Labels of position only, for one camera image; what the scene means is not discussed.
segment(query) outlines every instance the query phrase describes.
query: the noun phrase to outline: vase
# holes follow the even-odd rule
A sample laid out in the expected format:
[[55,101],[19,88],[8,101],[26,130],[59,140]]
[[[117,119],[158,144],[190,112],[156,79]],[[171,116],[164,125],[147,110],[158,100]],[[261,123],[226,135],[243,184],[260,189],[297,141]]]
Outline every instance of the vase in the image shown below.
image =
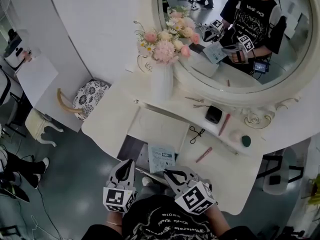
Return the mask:
[[151,72],[151,91],[157,103],[168,101],[174,88],[174,72],[171,64],[154,63]]

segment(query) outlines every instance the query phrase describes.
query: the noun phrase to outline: white table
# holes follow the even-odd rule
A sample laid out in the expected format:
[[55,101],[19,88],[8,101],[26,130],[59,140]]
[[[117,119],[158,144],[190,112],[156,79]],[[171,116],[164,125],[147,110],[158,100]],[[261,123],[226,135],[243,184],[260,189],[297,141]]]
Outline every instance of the white table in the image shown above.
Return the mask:
[[[176,162],[189,166],[203,178],[210,179],[213,195],[219,202],[220,209],[233,215],[239,214],[248,199],[262,161],[261,147],[264,140],[261,139],[260,132],[231,117],[223,134],[217,138],[225,115],[217,125],[208,122],[205,120],[208,108],[193,108],[194,101],[185,97],[196,96],[177,87],[169,101],[156,104],[152,101],[149,83],[150,75],[146,73],[127,73],[105,93],[83,123],[82,131],[103,151],[116,158],[139,106],[145,104],[157,107],[160,113],[167,116],[172,113],[178,115],[173,117],[181,117],[192,122],[191,125],[206,129],[195,144],[189,143],[195,133],[188,132]],[[139,104],[134,103],[134,100],[139,100]],[[251,137],[250,147],[245,148],[229,140],[229,133],[235,129],[240,129]],[[213,151],[199,163],[195,163],[209,147]]]

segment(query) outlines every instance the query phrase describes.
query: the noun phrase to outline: mirror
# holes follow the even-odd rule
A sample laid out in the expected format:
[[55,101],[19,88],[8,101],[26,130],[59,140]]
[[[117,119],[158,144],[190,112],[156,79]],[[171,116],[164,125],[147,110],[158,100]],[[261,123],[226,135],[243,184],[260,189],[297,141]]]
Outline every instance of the mirror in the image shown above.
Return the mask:
[[[179,58],[180,63],[218,90],[221,86],[270,88],[289,77],[308,51],[312,33],[309,0],[158,2],[163,6],[162,27],[179,34],[191,50],[188,59]],[[186,27],[198,33],[199,42],[189,37]]]

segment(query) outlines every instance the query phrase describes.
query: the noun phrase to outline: patterned stool cushion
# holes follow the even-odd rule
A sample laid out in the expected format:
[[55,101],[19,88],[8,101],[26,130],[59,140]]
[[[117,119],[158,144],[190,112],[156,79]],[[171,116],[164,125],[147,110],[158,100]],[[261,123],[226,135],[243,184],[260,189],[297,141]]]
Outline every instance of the patterned stool cushion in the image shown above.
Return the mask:
[[[83,109],[87,116],[96,107],[101,100],[105,91],[110,87],[102,81],[90,81],[78,90],[73,100],[74,109]],[[75,116],[80,120],[86,120],[86,117],[82,114],[75,113]]]

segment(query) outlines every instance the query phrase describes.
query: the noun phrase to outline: person's hand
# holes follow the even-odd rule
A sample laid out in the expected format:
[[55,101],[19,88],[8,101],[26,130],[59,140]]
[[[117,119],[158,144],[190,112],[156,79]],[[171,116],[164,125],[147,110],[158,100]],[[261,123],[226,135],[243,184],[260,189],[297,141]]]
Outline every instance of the person's hand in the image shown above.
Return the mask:
[[232,55],[230,56],[230,60],[233,63],[242,63],[246,60],[244,52],[242,50],[240,50],[239,53],[240,53],[241,61],[239,61],[236,53],[232,53]]

